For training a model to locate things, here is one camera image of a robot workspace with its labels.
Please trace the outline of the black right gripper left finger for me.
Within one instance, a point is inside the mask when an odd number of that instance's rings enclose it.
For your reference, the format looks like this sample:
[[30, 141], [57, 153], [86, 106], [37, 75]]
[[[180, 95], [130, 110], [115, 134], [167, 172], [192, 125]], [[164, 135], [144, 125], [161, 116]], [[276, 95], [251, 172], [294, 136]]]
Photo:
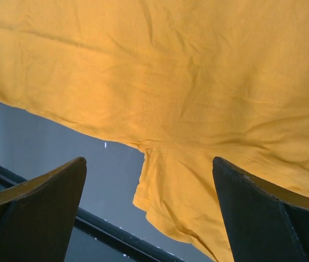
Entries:
[[0, 191], [0, 261], [64, 261], [86, 174], [77, 157]]

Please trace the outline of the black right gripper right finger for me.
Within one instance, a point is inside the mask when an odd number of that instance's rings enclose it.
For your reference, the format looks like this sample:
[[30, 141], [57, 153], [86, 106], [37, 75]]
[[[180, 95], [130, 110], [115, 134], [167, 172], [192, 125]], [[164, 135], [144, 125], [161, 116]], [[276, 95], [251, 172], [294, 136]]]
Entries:
[[309, 198], [215, 157], [213, 178], [235, 261], [309, 261]]

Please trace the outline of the orange t shirt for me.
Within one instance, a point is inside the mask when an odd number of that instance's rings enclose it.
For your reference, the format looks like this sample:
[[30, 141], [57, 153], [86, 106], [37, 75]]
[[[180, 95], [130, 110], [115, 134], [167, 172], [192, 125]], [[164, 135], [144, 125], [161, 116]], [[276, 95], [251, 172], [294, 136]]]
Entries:
[[309, 197], [309, 1], [0, 1], [0, 102], [143, 152], [134, 205], [232, 261], [214, 157]]

